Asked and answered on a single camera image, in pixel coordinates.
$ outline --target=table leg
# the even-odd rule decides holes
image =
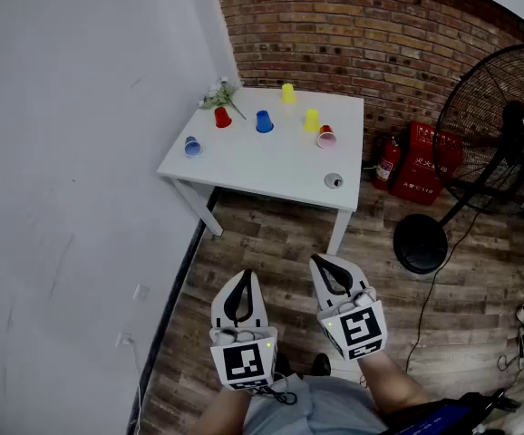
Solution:
[[[189,205],[196,212],[199,218],[204,221],[204,224],[208,227],[212,234],[215,236],[221,236],[224,229],[209,212],[206,203],[199,197],[198,192],[191,186],[189,182],[184,180],[178,180],[172,178],[171,181],[180,194],[188,201]]]
[[[331,241],[328,243],[328,249],[326,250],[328,255],[336,255],[338,247],[341,245],[341,240],[343,240],[346,226],[348,225],[352,214],[353,211],[345,211],[344,209],[338,210],[335,227],[333,228],[333,235],[331,236]]]

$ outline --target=fire extinguisher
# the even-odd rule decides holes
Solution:
[[[375,168],[373,185],[376,189],[389,189],[389,178],[391,173],[397,168],[400,159],[401,149],[397,140],[395,140],[395,137],[387,139],[383,145],[383,154],[379,159],[379,164]]]

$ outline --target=fan base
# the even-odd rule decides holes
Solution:
[[[440,223],[432,217],[411,214],[397,225],[393,249],[405,269],[415,274],[428,274],[445,259],[447,237]]]

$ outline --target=black shoe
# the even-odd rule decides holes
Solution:
[[[286,355],[283,353],[277,354],[277,362],[274,366],[274,380],[278,381],[282,379],[282,375],[285,377],[288,377],[292,374],[292,371],[290,370],[290,362],[288,361],[288,358],[286,358]]]
[[[328,361],[328,356],[324,353],[318,354],[313,362],[313,367],[310,368],[310,375],[326,377],[330,374],[331,362]]]

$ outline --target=fan grille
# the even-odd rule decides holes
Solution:
[[[524,102],[524,45],[499,51],[476,65],[456,86],[438,120],[433,149],[443,186],[460,199],[494,157],[502,142],[502,112],[510,101]],[[442,134],[461,139],[461,165],[447,179],[446,156],[437,146]],[[514,214],[524,202],[524,164],[501,164],[468,205]]]

